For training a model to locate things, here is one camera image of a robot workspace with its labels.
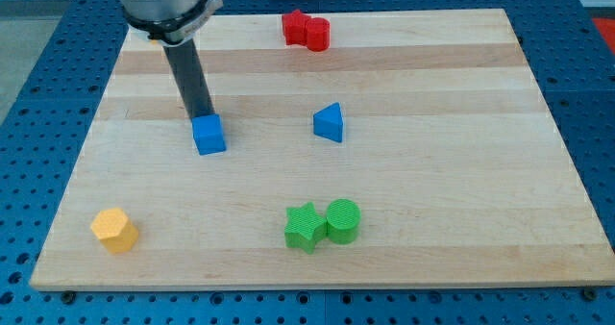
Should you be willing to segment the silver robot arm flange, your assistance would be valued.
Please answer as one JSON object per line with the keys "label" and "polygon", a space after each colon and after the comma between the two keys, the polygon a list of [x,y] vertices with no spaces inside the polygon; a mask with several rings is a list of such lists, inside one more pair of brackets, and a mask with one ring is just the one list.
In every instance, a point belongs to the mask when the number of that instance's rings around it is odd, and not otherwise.
{"label": "silver robot arm flange", "polygon": [[220,10],[223,0],[119,0],[129,26],[166,47],[191,40]]}

